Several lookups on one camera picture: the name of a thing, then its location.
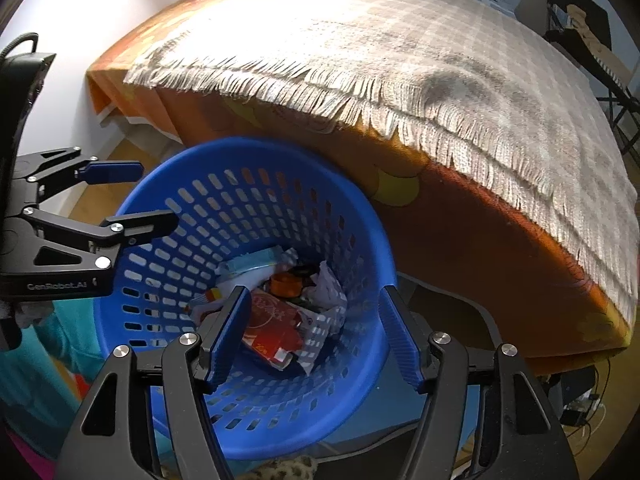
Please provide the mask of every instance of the blue plastic basket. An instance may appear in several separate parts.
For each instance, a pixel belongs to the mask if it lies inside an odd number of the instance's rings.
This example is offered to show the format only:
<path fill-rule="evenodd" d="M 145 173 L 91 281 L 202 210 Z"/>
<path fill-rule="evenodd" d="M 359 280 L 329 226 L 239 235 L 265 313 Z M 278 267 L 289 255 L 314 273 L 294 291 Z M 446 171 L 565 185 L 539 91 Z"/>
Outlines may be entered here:
<path fill-rule="evenodd" d="M 340 426 L 376 383 L 388 353 L 378 295 L 396 284 L 380 220 L 360 190 L 324 161 L 279 142 L 233 137 L 182 152 L 136 187 L 118 214 L 171 208 L 176 231 L 124 252 L 114 293 L 95 302 L 105 356 L 129 342 L 167 345 L 193 324 L 182 308 L 214 285 L 223 260 L 279 244 L 327 259 L 349 304 L 339 339 L 324 345 L 309 377 L 279 372 L 241 349 L 225 383 L 206 397 L 228 459 L 294 452 Z M 153 388 L 156 428 L 168 436 Z"/>

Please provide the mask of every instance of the blanket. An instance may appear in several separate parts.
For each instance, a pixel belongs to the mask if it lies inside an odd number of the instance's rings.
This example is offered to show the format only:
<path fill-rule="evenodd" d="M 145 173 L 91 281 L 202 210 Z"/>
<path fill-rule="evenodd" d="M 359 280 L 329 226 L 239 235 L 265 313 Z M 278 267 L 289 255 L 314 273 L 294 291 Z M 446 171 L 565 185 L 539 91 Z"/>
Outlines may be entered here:
<path fill-rule="evenodd" d="M 397 134 L 543 228 L 633 325 L 636 192 L 606 118 L 567 59 L 488 6 L 225 0 L 152 44 L 125 82 Z"/>

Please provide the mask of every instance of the metal bolt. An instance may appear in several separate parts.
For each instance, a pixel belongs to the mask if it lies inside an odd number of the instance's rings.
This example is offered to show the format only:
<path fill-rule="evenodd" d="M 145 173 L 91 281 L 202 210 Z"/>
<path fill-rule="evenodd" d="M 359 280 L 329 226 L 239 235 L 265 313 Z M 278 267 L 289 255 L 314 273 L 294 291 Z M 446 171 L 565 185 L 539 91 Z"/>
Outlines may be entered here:
<path fill-rule="evenodd" d="M 513 357 L 518 353 L 518 349 L 511 343 L 505 343 L 504 345 L 502 345 L 502 353 L 508 355 L 509 357 Z"/>
<path fill-rule="evenodd" d="M 127 345 L 116 346 L 116 348 L 113 349 L 113 355 L 115 357 L 124 357 L 128 353 L 129 347 Z"/>
<path fill-rule="evenodd" d="M 196 336 L 193 332 L 187 332 L 186 334 L 182 334 L 180 336 L 180 344 L 185 346 L 191 346 L 198 340 L 198 336 Z"/>
<path fill-rule="evenodd" d="M 451 336 L 446 332 L 434 332 L 433 340 L 439 345 L 446 345 L 451 342 Z"/>
<path fill-rule="evenodd" d="M 95 266 L 98 267 L 98 269 L 108 269 L 109 267 L 111 267 L 111 260 L 106 256 L 100 256 L 95 261 Z"/>

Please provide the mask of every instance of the mattress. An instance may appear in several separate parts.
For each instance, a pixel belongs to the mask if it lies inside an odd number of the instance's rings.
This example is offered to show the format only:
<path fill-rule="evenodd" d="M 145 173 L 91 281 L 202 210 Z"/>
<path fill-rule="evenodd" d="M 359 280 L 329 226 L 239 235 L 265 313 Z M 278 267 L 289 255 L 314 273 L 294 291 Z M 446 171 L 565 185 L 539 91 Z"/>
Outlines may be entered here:
<path fill-rule="evenodd" d="M 115 110 L 187 146 L 255 136 L 290 140 L 319 153 L 370 198 L 398 270 L 483 306 L 537 374 L 583 367 L 628 346 L 635 309 L 630 313 L 613 302 L 585 272 L 579 254 L 571 254 L 551 229 L 452 165 L 407 146 L 398 134 L 384 136 L 361 120 L 345 124 L 219 91 L 123 83 L 150 46 L 222 1 L 181 0 L 100 56 L 88 70 L 98 118 Z M 635 265 L 632 270 L 635 283 Z"/>

